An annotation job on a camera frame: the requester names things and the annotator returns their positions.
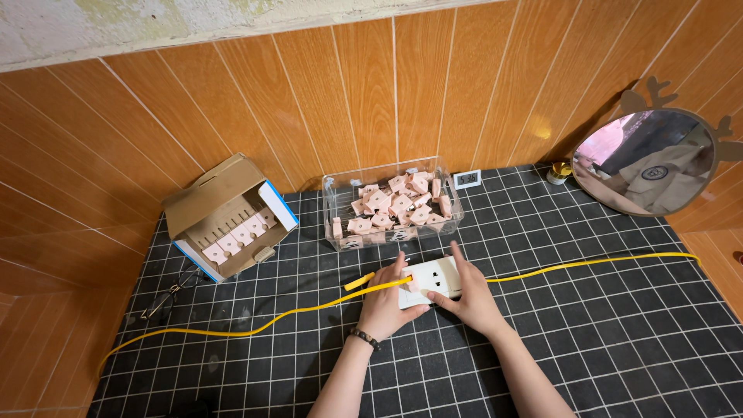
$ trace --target yellow flat cable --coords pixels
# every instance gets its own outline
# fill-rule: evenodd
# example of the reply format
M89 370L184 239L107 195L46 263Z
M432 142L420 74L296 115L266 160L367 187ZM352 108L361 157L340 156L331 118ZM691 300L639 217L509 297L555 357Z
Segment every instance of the yellow flat cable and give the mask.
M575 263L566 263L566 264L560 264L559 266L546 267L544 269L540 269L540 270L537 270L537 271L532 271L531 273L520 274L518 276L504 277L502 279L488 279L487 281L488 282L491 282L491 283L492 282L505 282L505 281L509 281L509 280L518 280L518 279L523 279L523 278L526 278L526 277L536 276L538 274L546 273L548 271L555 271L555 270L561 270L561 269L569 269L570 267L587 266L587 265L590 265L590 264L607 263L607 262L610 262L610 261L633 260L633 259L637 259L637 258L650 258L650 257L691 257L691 258L695 259L697 261L697 263L699 263L699 265L701 266L701 260L699 259L699 257L695 256L694 254L668 252L668 253L654 253L654 254L633 255L633 256L629 256L629 257L607 258L607 259L604 259L604 260L577 261ZM374 276L374 273L369 273L369 274L367 274L367 275L365 275L365 276L363 276L363 277L361 277L359 279L356 279L353 282L345 285L344 286L344 289L348 291L348 290L353 289L355 287L361 286L362 284L368 282L373 276ZM343 296L342 298L338 298L336 300L333 300L332 302L327 302L327 303L324 303L324 304L319 305L319 306L312 306L312 307L309 307L309 308L292 309L291 311L287 311L287 312L282 313L281 315L276 316L274 319L268 321L268 323L266 323L264 326L259 327L257 329L254 329L252 331L244 331L244 332L222 332L222 331L203 331L203 330L200 330L200 329L186 329L186 328L166 328L166 329L159 329L158 331L148 332L148 333L142 334L142 335L140 335L140 336L138 336L136 338L132 338L131 340L129 340L129 341L121 344L120 346L115 347L113 350L109 351L108 354L106 354L106 356L103 357L103 360L101 360L101 362L100 362L100 366L98 367L98 375L100 375L103 372L103 367L106 365L106 360L108 360L108 357L110 357L112 354L114 354L118 350L121 350L122 348L130 345L131 343L134 343L136 341L139 341L139 340L141 340L143 338L151 337L151 336L157 335L157 334L164 334L166 332L183 332L185 334L213 335L215 337L247 337L247 336L250 336L250 335L255 335L255 334L261 332L262 330L270 327L274 322L276 322L279 319L285 317L286 315L290 315L290 314L298 313L298 312L310 312L310 311L316 311L318 309L328 308L330 306L337 305L338 303L345 302L345 301L347 301L349 299L353 299L356 296L365 295L365 294L370 293L370 292L375 292L375 291L381 290L381 289L387 289L387 288L393 287L393 286L399 286L401 284L408 283L411 280L412 280L412 277L408 276L408 277L405 277L404 279L396 280L394 282L382 283L382 284L378 284L376 286L372 286L372 287L368 287L366 289L362 289L362 290L360 290L358 292L351 293L350 295Z

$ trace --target forearm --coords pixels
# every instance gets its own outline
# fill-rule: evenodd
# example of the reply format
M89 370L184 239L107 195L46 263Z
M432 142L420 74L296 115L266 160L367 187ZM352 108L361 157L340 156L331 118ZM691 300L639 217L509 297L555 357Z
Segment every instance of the forearm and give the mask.
M366 378L366 365L371 355L371 345L361 338L348 338L308 416L357 417Z
M513 404L521 417L575 417L505 320L486 335L498 354Z

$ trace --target hand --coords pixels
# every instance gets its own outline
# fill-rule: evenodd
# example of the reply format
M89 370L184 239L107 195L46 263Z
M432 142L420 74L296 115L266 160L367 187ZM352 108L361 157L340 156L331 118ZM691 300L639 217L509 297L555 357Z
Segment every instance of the hand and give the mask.
M459 272L459 281L462 286L462 296L455 302L438 292L428 292L428 298L439 306L457 315L462 322L469 325L486 337L493 336L507 322L498 310L498 305L487 287L485 276L462 257L456 241L452 241L452 253Z
M400 279L403 267L407 267L405 253L400 251L395 264L382 267L369 281L369 286L389 283ZM429 309L428 305L415 305L406 310L400 310L398 304L399 291L396 286L377 290L366 294L361 316L359 317L358 329L366 332L377 341L388 338L401 326L421 316Z

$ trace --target left hand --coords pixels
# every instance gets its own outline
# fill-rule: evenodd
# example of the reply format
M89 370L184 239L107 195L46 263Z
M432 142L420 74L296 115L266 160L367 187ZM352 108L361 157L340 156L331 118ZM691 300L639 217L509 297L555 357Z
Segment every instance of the left hand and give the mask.
M403 267L407 265L405 253L400 251L395 264L382 267L377 271L369 281L369 286L399 280ZM382 341L429 309L428 305L421 304L411 306L404 311L400 310L398 298L399 291L396 286L367 293L356 327L377 341Z

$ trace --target box flap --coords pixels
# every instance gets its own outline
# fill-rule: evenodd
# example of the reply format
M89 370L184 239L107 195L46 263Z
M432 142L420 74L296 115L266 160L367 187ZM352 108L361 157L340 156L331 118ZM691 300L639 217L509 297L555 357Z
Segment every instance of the box flap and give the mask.
M207 171L191 187L163 200L170 239L265 179L240 152Z

